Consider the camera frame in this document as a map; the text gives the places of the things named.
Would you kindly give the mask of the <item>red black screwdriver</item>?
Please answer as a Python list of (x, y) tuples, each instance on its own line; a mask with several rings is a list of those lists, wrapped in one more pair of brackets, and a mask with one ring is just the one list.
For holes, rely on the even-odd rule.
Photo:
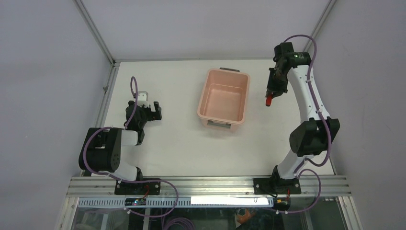
[(272, 94), (268, 94), (268, 95), (266, 96), (265, 105), (266, 105), (267, 107), (270, 107), (270, 106), (271, 106), (271, 103), (272, 103)]

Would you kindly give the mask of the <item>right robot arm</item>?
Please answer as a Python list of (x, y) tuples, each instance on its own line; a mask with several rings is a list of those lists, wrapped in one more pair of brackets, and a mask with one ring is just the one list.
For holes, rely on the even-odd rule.
[(291, 85), (298, 104), (301, 123), (290, 134), (290, 151), (270, 177), (271, 190), (276, 194), (298, 187), (299, 170), (308, 162), (316, 167), (326, 164), (312, 161), (326, 152), (328, 158), (340, 123), (331, 118), (319, 95), (313, 71), (313, 58), (307, 52), (295, 52), (291, 42), (282, 42), (274, 48), (275, 66), (270, 68), (266, 90), (266, 106), (274, 98), (288, 92)]

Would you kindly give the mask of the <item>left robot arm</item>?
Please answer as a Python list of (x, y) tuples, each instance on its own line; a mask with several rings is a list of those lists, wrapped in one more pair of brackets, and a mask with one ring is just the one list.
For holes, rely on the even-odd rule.
[(91, 127), (79, 155), (79, 167), (93, 174), (110, 176), (125, 182), (133, 195), (141, 193), (144, 181), (141, 169), (121, 159), (124, 146), (139, 146), (144, 141), (147, 122), (161, 120), (162, 109), (158, 101), (129, 101), (125, 109), (124, 128)]

